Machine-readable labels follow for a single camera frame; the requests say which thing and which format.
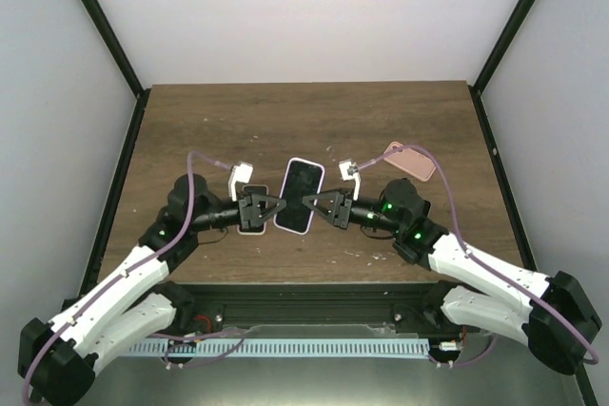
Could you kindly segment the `beige phone case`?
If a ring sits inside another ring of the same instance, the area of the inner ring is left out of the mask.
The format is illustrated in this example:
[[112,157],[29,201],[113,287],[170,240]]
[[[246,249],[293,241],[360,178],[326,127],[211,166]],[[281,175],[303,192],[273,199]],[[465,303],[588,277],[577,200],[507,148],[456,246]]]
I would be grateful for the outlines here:
[[243,196],[246,198],[246,224],[238,226],[240,235],[263,235],[266,229],[266,223],[255,225],[254,223],[260,219],[267,209],[265,199],[260,199],[260,196],[268,194],[268,187],[263,184],[244,184],[242,186]]

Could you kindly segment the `teal-edged black phone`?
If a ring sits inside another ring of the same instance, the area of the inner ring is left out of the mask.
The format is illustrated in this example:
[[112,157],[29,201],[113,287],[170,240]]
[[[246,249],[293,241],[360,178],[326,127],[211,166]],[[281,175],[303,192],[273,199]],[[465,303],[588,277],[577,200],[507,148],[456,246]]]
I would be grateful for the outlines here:
[[[245,184],[242,190],[247,193],[266,195],[268,193],[268,187],[263,184]],[[257,227],[249,227],[248,229],[240,228],[239,233],[241,235],[263,235],[266,230],[266,225],[260,225]]]

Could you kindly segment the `pink phone case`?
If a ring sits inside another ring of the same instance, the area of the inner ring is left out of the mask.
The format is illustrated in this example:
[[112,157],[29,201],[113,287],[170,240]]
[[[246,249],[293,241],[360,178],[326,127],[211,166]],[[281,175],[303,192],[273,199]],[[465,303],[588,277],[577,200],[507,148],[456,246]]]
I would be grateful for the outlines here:
[[420,152],[406,148],[383,159],[407,175],[428,182],[436,171],[435,164]]

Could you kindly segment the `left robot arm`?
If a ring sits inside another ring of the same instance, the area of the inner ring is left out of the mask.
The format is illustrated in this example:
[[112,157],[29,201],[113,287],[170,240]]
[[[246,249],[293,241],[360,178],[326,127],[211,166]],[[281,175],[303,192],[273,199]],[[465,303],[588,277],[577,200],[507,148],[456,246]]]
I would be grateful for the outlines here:
[[132,344],[163,332],[186,334],[192,298],[168,276],[197,249],[199,233],[261,226],[286,206],[278,197],[229,191],[221,199],[204,177],[181,176],[118,267],[50,320],[34,318],[21,329],[17,372],[25,404],[36,393],[50,405],[74,405]]

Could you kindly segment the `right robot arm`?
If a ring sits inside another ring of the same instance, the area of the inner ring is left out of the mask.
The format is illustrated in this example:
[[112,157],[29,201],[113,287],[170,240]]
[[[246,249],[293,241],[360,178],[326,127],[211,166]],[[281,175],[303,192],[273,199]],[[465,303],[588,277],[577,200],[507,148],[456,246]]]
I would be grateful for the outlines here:
[[575,277],[563,271],[548,276],[466,243],[429,218],[430,203],[409,180],[391,181],[377,199],[341,188],[304,196],[302,203],[337,228],[385,231],[407,263],[454,279],[422,310],[429,330],[442,333],[453,324],[487,330],[526,346],[564,375],[599,363],[593,341],[602,323]]

